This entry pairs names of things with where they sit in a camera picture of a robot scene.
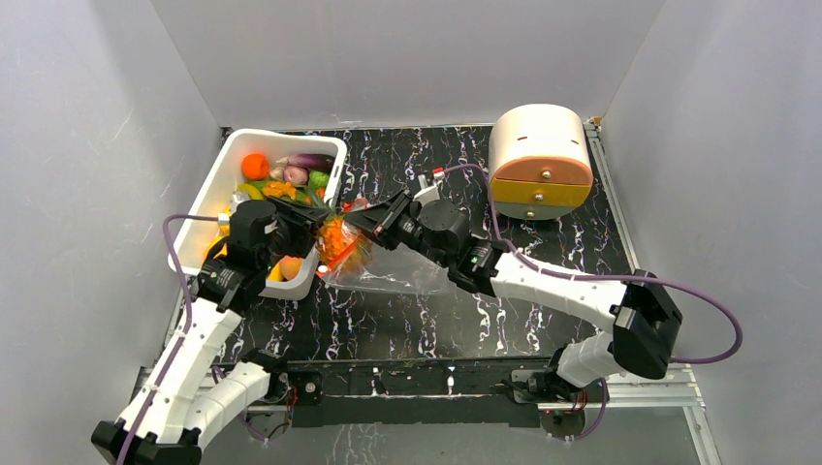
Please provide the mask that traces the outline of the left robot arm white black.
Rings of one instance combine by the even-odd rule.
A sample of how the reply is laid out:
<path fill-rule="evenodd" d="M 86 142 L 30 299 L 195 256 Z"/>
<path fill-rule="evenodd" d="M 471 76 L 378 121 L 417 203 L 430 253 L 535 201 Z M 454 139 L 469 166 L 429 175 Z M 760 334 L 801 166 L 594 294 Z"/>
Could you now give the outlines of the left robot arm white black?
<path fill-rule="evenodd" d="M 275 263 L 309 255 L 327 216 L 323 207 L 273 197 L 242 201 L 229 217 L 229 235 L 207 251 L 192 280 L 170 231 L 163 230 L 184 312 L 129 405 L 116 420 L 95 427 L 91 443 L 108 463 L 198 464 L 210 441 L 246 407 L 285 398 L 290 379 L 270 356 L 253 356 L 208 393 L 197 391 Z"/>

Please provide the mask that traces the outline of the toy pineapple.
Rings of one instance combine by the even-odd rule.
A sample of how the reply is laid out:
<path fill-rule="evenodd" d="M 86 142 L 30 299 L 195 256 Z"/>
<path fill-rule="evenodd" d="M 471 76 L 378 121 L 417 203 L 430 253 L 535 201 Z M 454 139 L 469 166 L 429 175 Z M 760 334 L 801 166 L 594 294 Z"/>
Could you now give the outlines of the toy pineapple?
<path fill-rule="evenodd" d="M 363 198 L 345 202 L 341 209 L 323 202 L 320 194 L 325 190 L 308 190 L 307 198 L 315 207 L 328 211 L 328 216 L 316 232 L 316 248 L 320 277 L 332 272 L 359 272 L 371 261 L 371 244 L 364 234 L 344 219 L 344 214 L 365 209 L 368 202 Z"/>

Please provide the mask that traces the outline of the clear zip bag orange zipper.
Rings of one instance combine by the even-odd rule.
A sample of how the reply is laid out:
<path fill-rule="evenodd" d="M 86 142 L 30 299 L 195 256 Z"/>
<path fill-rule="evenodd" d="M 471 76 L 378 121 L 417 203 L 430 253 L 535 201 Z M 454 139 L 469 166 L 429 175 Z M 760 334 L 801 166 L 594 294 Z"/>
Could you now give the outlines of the clear zip bag orange zipper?
<path fill-rule="evenodd" d="M 400 244 L 386 250 L 371 244 L 371 261 L 359 272 L 318 276 L 328 286 L 381 294 L 442 295 L 452 288 L 447 270 Z"/>

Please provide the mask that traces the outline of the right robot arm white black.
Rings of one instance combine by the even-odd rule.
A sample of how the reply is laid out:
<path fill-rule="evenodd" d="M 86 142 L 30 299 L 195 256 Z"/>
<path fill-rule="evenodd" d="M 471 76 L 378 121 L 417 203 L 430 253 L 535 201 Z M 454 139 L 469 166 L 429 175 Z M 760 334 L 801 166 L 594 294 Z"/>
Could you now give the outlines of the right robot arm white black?
<path fill-rule="evenodd" d="M 585 320 L 599 333 L 557 350 L 538 386 L 559 401 L 616 373 L 659 380 L 672 358 L 682 315 L 665 289 L 638 270 L 607 281 L 550 263 L 524 263 L 501 240 L 482 238 L 447 200 L 415 201 L 406 192 L 344 220 L 374 244 L 404 245 L 443 267 L 471 294 L 525 300 Z"/>

